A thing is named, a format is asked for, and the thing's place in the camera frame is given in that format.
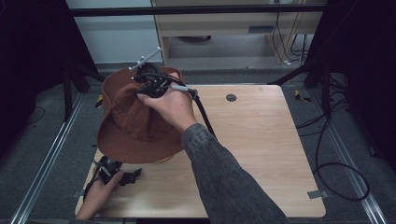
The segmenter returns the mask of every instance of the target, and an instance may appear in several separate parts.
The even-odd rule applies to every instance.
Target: wooden tabletop
[[[282,90],[266,85],[190,86],[201,102],[219,141],[236,157],[287,217],[323,217],[320,198]],[[236,100],[226,99],[234,94]],[[198,107],[195,117],[203,124]],[[95,159],[102,157],[98,150]],[[132,172],[143,168],[135,184],[118,187],[101,217],[207,217],[191,162],[185,151],[167,161],[123,164]],[[82,204],[78,201],[76,212]]]

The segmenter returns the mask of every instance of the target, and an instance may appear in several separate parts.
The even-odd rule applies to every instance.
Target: gray sleeve
[[[183,133],[182,145],[212,224],[289,223],[282,210],[205,126],[190,126]]]

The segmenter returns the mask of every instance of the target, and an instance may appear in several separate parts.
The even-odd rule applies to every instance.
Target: black curtain
[[[327,55],[331,72],[346,75],[347,97],[357,121],[375,152],[396,170],[396,4],[392,0],[354,2],[344,10],[323,13],[307,61]],[[310,71],[307,86],[320,82],[320,69]]]
[[[74,18],[45,16],[51,9],[68,5],[64,0],[0,4],[0,159],[34,111],[36,96],[62,83],[66,67],[81,64],[97,73]],[[70,75],[83,91],[84,74]]]

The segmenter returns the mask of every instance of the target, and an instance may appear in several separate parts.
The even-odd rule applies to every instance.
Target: brown cowboy hat
[[[162,67],[162,73],[178,73]],[[128,69],[110,75],[103,82],[104,118],[99,127],[97,145],[112,160],[126,163],[149,163],[175,155],[183,148],[181,133],[168,124],[154,109],[137,98],[137,83]]]

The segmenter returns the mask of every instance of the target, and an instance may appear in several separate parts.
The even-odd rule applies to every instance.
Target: wall
[[[70,8],[151,7],[149,0],[66,0]],[[100,72],[136,63],[160,46],[153,16],[75,17]],[[162,63],[161,54],[151,62]]]

